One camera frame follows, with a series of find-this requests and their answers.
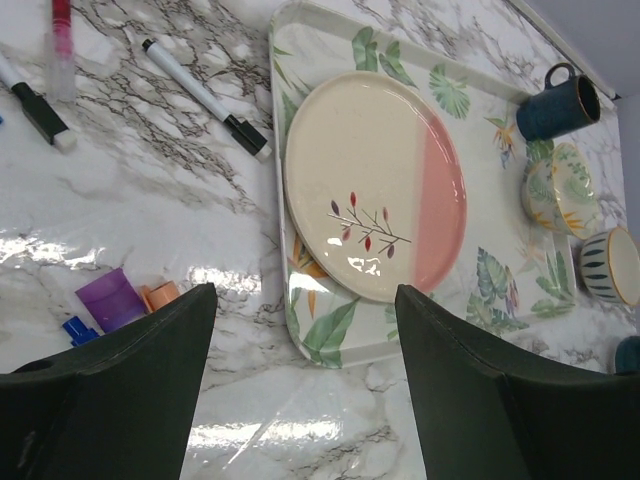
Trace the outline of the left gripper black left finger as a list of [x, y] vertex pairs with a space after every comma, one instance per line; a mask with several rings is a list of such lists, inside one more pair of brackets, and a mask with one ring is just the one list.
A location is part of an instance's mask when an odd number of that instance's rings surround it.
[[2, 478], [179, 478], [216, 309], [214, 285], [198, 285], [2, 375]]

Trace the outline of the orange highlighter cap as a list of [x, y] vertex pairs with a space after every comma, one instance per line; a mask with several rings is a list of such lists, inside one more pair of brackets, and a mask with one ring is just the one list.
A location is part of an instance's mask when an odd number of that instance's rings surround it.
[[143, 285], [139, 289], [139, 294], [147, 313], [156, 312], [180, 296], [180, 292], [173, 281], [165, 282], [154, 289]]

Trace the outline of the white marker black eraser cap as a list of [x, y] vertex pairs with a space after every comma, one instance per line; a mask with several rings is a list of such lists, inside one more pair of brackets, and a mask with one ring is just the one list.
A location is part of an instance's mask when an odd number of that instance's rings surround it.
[[1, 82], [18, 99], [24, 115], [48, 144], [61, 153], [68, 153], [76, 146], [75, 134], [46, 99], [22, 79], [4, 55], [1, 55]]

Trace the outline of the light blue highlighter pen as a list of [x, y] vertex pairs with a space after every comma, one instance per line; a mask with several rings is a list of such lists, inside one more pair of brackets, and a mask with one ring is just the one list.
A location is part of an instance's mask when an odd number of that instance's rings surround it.
[[627, 337], [617, 346], [614, 356], [616, 374], [634, 374], [640, 372], [640, 337]]

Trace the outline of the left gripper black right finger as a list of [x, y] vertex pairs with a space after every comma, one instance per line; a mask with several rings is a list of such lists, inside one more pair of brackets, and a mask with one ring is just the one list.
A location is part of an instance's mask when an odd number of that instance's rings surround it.
[[639, 378], [500, 339], [409, 285], [395, 310], [431, 479], [635, 479]]

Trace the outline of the small blue marker cap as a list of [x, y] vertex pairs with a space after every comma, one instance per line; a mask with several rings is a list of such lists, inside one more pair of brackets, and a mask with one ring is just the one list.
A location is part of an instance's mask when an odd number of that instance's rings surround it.
[[87, 327], [77, 316], [71, 317], [64, 322], [62, 327], [69, 335], [70, 343], [73, 347], [79, 347], [99, 337], [94, 328]]

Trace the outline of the purple highlighter cap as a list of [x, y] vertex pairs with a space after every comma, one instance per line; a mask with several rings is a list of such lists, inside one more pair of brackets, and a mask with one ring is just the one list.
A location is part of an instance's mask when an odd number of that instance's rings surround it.
[[117, 268], [75, 291], [104, 333], [111, 333], [145, 314], [145, 306]]

